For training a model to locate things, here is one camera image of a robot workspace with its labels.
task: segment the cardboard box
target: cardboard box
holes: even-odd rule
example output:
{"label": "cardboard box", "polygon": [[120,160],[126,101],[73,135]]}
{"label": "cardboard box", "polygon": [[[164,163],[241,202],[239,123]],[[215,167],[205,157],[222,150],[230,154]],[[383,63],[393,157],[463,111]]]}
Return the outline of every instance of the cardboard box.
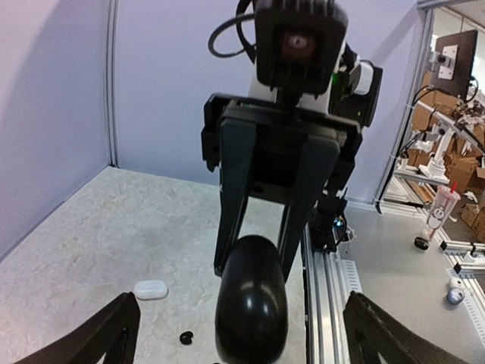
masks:
{"label": "cardboard box", "polygon": [[473,223],[471,229],[475,233],[485,232],[485,209],[480,210],[480,213],[477,215],[477,218],[475,218],[475,222]]}
{"label": "cardboard box", "polygon": [[425,153],[422,150],[416,155],[414,166],[427,165],[430,162],[431,153]]}
{"label": "cardboard box", "polygon": [[430,123],[431,112],[418,106],[412,117],[412,128],[414,130],[426,130]]}
{"label": "cardboard box", "polygon": [[485,190],[485,168],[475,169],[468,182],[467,190],[473,192],[477,198],[481,197]]}
{"label": "cardboard box", "polygon": [[479,243],[485,243],[485,231],[480,231],[477,233],[477,241]]}
{"label": "cardboard box", "polygon": [[458,138],[458,140],[456,141],[456,153],[457,154],[463,155],[463,148],[465,147],[465,143],[466,143],[465,139]]}
{"label": "cardboard box", "polygon": [[471,228],[474,225],[478,214],[480,214],[480,207],[478,205],[467,203],[462,211],[462,220]]}
{"label": "cardboard box", "polygon": [[[436,152],[438,150],[438,147],[440,146],[440,141],[437,143],[434,143],[433,148],[431,149],[431,152]],[[448,144],[448,148],[446,149],[445,155],[447,154],[458,154],[456,152],[456,139],[453,137]]]}
{"label": "cardboard box", "polygon": [[436,91],[436,95],[434,96],[434,103],[454,109],[457,105],[459,105],[460,99],[454,96],[446,95],[445,93],[441,93],[440,91]]}
{"label": "cardboard box", "polygon": [[453,155],[448,155],[447,158],[451,159],[451,161],[448,160],[448,168],[446,169],[449,186],[451,187],[457,182],[456,192],[462,195],[467,190],[471,176],[478,167],[478,161],[476,158],[458,158]]}
{"label": "cardboard box", "polygon": [[[440,104],[439,102],[435,102],[433,107],[436,109],[437,112],[440,112],[441,114],[453,120],[452,113],[455,108],[452,108],[448,105]],[[436,116],[433,116],[428,123],[428,127],[432,128],[433,125],[438,124],[439,122],[440,122],[440,119],[437,118]]]}
{"label": "cardboard box", "polygon": [[409,149],[408,150],[408,155],[409,155],[408,165],[415,165],[416,158],[419,155],[419,150],[417,150],[417,149]]}
{"label": "cardboard box", "polygon": [[[473,129],[473,135],[480,141],[482,145],[485,145],[485,126],[475,125]],[[471,147],[471,152],[468,153],[470,157],[481,157],[482,152],[475,146]]]}

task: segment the black object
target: black object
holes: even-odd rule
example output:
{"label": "black object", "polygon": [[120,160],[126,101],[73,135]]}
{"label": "black object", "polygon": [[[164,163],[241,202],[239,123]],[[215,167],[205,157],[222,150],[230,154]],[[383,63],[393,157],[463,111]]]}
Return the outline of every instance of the black object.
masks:
{"label": "black object", "polygon": [[[256,5],[257,0],[239,0],[236,8],[236,15],[243,15],[246,12],[246,9],[249,7],[249,5],[253,4],[253,8]],[[243,32],[243,27],[241,26],[241,23],[236,24],[236,31],[237,31],[237,36],[239,37],[239,41],[241,42],[242,48],[248,55],[249,59],[251,60],[252,63],[255,63],[256,61],[256,48],[253,44],[249,43],[247,38],[244,36]]]}
{"label": "black object", "polygon": [[352,292],[343,312],[352,364],[466,364],[383,311],[361,293]]}
{"label": "black object", "polygon": [[278,251],[259,236],[231,247],[215,316],[216,345],[225,362],[270,363],[288,332],[285,281]]}
{"label": "black object", "polygon": [[238,27],[241,27],[242,23],[244,23],[245,21],[253,20],[254,18],[255,18],[254,14],[241,14],[229,20],[224,21],[219,27],[216,28],[216,30],[214,30],[214,32],[212,32],[211,36],[209,37],[209,41],[208,41],[209,52],[213,56],[218,58],[232,58],[244,52],[247,52],[245,49],[241,49],[237,52],[220,53],[215,49],[215,41],[219,37],[219,35],[221,35],[225,30],[229,29],[233,25],[237,25]]}
{"label": "black object", "polygon": [[451,80],[440,79],[440,72],[431,74],[430,84],[444,93],[467,99],[468,87],[471,80],[471,71],[477,49],[478,31],[456,33],[450,36],[442,36],[436,40],[436,52],[443,53],[446,46],[458,46],[455,60],[455,71]]}
{"label": "black object", "polygon": [[322,193],[317,207],[313,209],[308,226],[310,227],[311,248],[323,253],[335,253],[338,240],[333,234],[336,216],[343,215],[347,207],[344,198]]}
{"label": "black object", "polygon": [[257,1],[259,82],[289,94],[325,93],[348,22],[345,11],[326,0]]}
{"label": "black object", "polygon": [[194,334],[191,331],[185,331],[180,335],[180,342],[183,345],[192,345],[192,339],[194,338]]}
{"label": "black object", "polygon": [[221,167],[221,222],[214,258],[221,275],[250,196],[285,205],[278,251],[286,281],[315,201],[345,187],[361,144],[357,121],[236,96],[205,104],[202,155]]}
{"label": "black object", "polygon": [[16,364],[132,364],[140,311],[133,293],[122,293],[63,338]]}
{"label": "black object", "polygon": [[462,266],[460,265],[460,263],[456,263],[453,269],[455,270],[455,273],[457,275],[459,275],[462,272]]}
{"label": "black object", "polygon": [[416,237],[415,246],[421,250],[428,250],[428,248],[430,247],[430,243],[423,237]]}
{"label": "black object", "polygon": [[353,89],[357,86],[355,85],[355,79],[358,79],[360,74],[352,76],[352,74],[347,74],[346,72],[339,72],[335,76],[336,79],[332,83],[329,104],[329,112],[332,115],[356,120],[361,127],[371,126],[376,112],[377,99],[383,76],[382,68],[373,66],[373,69],[374,76],[367,95],[352,94]]}

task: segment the white wall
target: white wall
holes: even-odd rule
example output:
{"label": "white wall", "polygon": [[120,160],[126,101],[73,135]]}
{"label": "white wall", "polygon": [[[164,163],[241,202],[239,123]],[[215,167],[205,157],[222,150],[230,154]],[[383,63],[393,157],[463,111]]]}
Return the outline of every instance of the white wall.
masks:
{"label": "white wall", "polygon": [[0,2],[0,257],[108,163],[106,2]]}
{"label": "white wall", "polygon": [[[212,93],[246,95],[252,63],[222,60],[207,41],[236,0],[123,0],[115,52],[116,125],[122,168],[213,183],[202,161],[204,104]],[[217,42],[240,49],[235,30]]]}
{"label": "white wall", "polygon": [[[341,0],[349,42],[384,67],[373,127],[365,131],[349,196],[372,202],[411,87],[421,19],[415,0]],[[122,168],[216,183],[202,161],[203,106],[214,92],[247,93],[252,66],[243,55],[213,58],[211,31],[235,13],[237,0],[120,3],[116,44],[116,122]],[[220,41],[239,48],[235,30]]]}

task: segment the monitor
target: monitor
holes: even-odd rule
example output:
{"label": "monitor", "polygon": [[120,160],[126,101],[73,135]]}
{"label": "monitor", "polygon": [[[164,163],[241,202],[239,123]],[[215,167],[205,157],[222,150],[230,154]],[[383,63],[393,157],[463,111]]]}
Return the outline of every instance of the monitor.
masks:
{"label": "monitor", "polygon": [[431,74],[430,85],[444,93],[466,100],[471,80],[478,31],[442,36],[436,40],[435,51],[455,59],[453,68],[438,66]]}

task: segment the black cable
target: black cable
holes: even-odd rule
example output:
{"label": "black cable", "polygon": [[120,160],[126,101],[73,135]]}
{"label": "black cable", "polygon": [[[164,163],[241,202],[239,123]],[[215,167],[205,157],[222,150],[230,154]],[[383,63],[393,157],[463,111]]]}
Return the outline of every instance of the black cable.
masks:
{"label": "black cable", "polygon": [[419,95],[419,93],[420,93],[421,91],[424,91],[425,89],[428,89],[428,88],[432,88],[432,87],[430,87],[430,85],[426,85],[426,86],[421,87],[421,88],[420,88],[420,89],[419,89],[419,90],[418,90],[418,91],[415,93],[415,97],[413,98],[413,101],[416,99],[416,97]]}
{"label": "black cable", "polygon": [[[236,8],[236,16],[243,15],[250,4],[251,4],[251,0],[239,0],[239,3],[237,4],[237,8]],[[236,24],[236,32],[237,32],[237,36],[239,37],[239,41],[242,44],[242,48],[244,49],[244,52],[246,52],[251,62],[255,63],[256,47],[255,45],[252,45],[245,37],[243,32],[243,26],[241,25],[241,23]]]}
{"label": "black cable", "polygon": [[246,51],[245,49],[241,49],[238,52],[232,52],[232,53],[220,53],[215,50],[214,44],[216,39],[219,37],[219,35],[221,35],[226,29],[231,28],[235,24],[241,24],[245,21],[254,20],[254,18],[255,18],[254,13],[251,13],[251,14],[238,15],[236,17],[233,17],[232,19],[224,21],[219,27],[217,27],[214,30],[214,32],[212,32],[211,36],[209,37],[209,41],[208,41],[209,52],[212,55],[219,58],[231,58],[244,53]]}
{"label": "black cable", "polygon": [[417,133],[414,137],[412,137],[407,143],[405,146],[403,146],[401,148],[401,150],[397,153],[397,156],[399,157],[402,153],[405,153],[409,150],[409,148],[412,147],[412,145],[414,143],[416,143],[418,141],[418,139],[424,134],[426,133],[425,131],[421,131],[420,133]]}
{"label": "black cable", "polygon": [[417,99],[417,95],[415,96],[413,102],[412,102],[412,106],[416,106],[416,104],[418,103],[419,100],[423,99],[426,95],[429,95],[430,93],[434,92],[434,91],[437,91],[437,89],[435,89],[434,87],[433,88],[430,88],[428,89],[425,93],[423,93],[421,96],[419,96]]}

